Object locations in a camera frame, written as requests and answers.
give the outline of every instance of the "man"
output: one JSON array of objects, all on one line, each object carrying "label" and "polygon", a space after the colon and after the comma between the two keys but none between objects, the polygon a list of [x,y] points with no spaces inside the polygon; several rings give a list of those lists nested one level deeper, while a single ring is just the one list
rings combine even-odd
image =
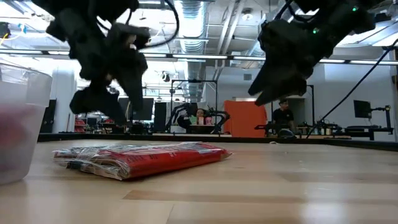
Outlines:
[{"label": "man", "polygon": [[291,131],[294,131],[294,116],[293,112],[289,110],[289,102],[286,99],[279,101],[279,109],[276,109],[272,114],[272,123],[274,124],[288,124]]}]

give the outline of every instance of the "translucent container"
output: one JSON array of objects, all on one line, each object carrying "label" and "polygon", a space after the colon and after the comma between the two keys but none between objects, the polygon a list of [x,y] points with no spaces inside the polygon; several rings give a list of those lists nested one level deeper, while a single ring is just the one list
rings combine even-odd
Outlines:
[{"label": "translucent container", "polygon": [[0,185],[29,172],[51,82],[50,75],[0,63]]}]

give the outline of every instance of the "plastic packaging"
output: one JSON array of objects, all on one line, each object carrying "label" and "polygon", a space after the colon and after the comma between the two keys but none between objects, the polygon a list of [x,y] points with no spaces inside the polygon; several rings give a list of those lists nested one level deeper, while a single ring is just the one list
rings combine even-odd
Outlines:
[{"label": "plastic packaging", "polygon": [[29,172],[52,77],[0,63],[0,184]]},{"label": "plastic packaging", "polygon": [[74,147],[55,151],[54,160],[67,169],[125,180],[221,161],[225,149],[201,142],[150,146]]}]

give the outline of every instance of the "ceiling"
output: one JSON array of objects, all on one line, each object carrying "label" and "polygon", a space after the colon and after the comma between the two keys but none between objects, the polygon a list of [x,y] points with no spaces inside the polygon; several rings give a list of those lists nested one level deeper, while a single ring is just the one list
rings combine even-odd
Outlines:
[{"label": "ceiling", "polygon": [[[151,42],[163,41],[166,37],[170,37],[175,30],[175,18],[172,11],[160,9],[148,9],[147,6],[158,3],[159,1],[141,0],[142,9],[138,9],[130,20],[130,24],[136,26],[150,27],[152,35]],[[275,11],[280,6],[278,0],[242,0],[241,8],[247,9],[252,15],[251,19],[245,20],[243,14],[239,12],[238,2],[235,0],[203,0],[206,4],[206,18],[205,29],[206,35],[204,38],[197,40],[205,42],[205,49],[203,54],[218,54],[220,36],[222,36],[224,22],[229,11],[232,11],[231,21],[229,22],[228,32],[233,32],[231,40],[228,43],[228,32],[225,36],[224,47],[226,54],[245,54],[249,49],[253,48],[256,43],[256,38],[259,33],[258,25],[262,22],[265,14]],[[392,5],[392,1],[385,1],[380,5],[380,10],[386,10],[391,14],[396,14],[396,8]],[[118,22],[125,22],[128,17],[126,11]],[[381,40],[388,38],[390,35],[398,32],[398,24],[396,24],[396,17],[393,20],[378,24],[377,29],[360,35],[349,36],[345,38],[341,47],[353,47],[362,45],[377,44]],[[11,1],[0,0],[0,22],[10,23],[11,38],[5,40],[0,49],[31,49],[31,50],[68,50],[69,46],[66,42],[61,42],[56,38],[45,33],[49,21],[53,19],[51,15],[36,6],[30,1]],[[183,33],[195,32],[198,28],[195,26],[182,26]],[[182,53],[180,41],[185,38],[179,37],[169,45],[163,45],[154,49],[147,49],[145,52],[157,53]],[[54,59],[51,58],[24,58],[11,57],[9,55],[1,55],[0,58],[12,63],[21,65],[23,67],[33,68],[42,72],[51,73],[52,67],[48,65],[55,65],[52,63]],[[149,62],[149,69],[144,75],[143,85],[151,83],[157,85],[159,88],[166,86],[169,88],[170,83],[165,83],[160,78],[162,72],[167,72],[170,76],[179,79],[186,79],[187,74],[185,70],[186,62]],[[88,82],[79,80],[79,86],[85,86]]]}]

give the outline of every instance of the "red bag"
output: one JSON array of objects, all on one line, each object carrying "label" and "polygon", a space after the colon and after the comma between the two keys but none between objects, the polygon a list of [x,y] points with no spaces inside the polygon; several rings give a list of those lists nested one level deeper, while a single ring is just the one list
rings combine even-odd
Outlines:
[{"label": "red bag", "polygon": [[55,162],[118,180],[143,177],[221,161],[231,155],[225,149],[185,142],[162,146],[75,147],[55,151]]}]

